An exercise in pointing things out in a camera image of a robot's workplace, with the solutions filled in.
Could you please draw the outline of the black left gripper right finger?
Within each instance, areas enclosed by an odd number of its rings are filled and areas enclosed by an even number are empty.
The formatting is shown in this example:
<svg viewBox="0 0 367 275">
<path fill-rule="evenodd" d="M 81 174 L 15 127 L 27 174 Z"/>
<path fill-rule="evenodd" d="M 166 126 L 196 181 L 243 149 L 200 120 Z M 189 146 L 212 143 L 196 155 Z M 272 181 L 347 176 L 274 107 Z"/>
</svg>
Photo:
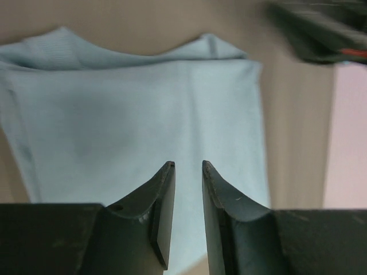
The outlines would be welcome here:
<svg viewBox="0 0 367 275">
<path fill-rule="evenodd" d="M 272 210 L 202 163 L 210 274 L 365 274 L 366 210 Z"/>
</svg>

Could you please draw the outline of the grey-blue t-shirt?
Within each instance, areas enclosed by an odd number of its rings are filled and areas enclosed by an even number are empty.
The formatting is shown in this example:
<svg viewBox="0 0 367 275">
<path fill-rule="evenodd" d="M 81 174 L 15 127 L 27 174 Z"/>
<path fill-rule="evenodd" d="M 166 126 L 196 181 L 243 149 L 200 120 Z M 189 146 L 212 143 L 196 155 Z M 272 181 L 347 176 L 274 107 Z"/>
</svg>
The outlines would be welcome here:
<svg viewBox="0 0 367 275">
<path fill-rule="evenodd" d="M 168 274 L 206 254 L 202 161 L 270 205 L 261 65 L 211 34 L 156 56 L 66 28 L 1 46 L 1 126 L 32 202 L 116 202 L 176 165 Z"/>
</svg>

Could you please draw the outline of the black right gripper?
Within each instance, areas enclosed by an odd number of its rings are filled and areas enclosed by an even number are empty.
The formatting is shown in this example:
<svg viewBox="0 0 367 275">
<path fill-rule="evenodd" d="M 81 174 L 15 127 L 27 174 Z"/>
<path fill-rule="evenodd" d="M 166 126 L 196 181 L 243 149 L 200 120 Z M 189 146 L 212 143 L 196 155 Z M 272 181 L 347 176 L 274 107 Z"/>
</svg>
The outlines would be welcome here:
<svg viewBox="0 0 367 275">
<path fill-rule="evenodd" d="M 265 13 L 302 61 L 366 64 L 366 1 L 267 1 Z"/>
</svg>

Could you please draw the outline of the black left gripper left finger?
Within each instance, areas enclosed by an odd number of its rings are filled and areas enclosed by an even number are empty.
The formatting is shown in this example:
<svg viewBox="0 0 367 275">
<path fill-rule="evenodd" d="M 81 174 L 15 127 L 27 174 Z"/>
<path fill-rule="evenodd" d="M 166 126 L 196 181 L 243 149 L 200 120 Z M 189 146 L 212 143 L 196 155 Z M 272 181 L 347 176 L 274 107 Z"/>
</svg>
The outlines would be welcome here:
<svg viewBox="0 0 367 275">
<path fill-rule="evenodd" d="M 163 274 L 175 164 L 119 201 L 1 205 L 2 274 Z"/>
</svg>

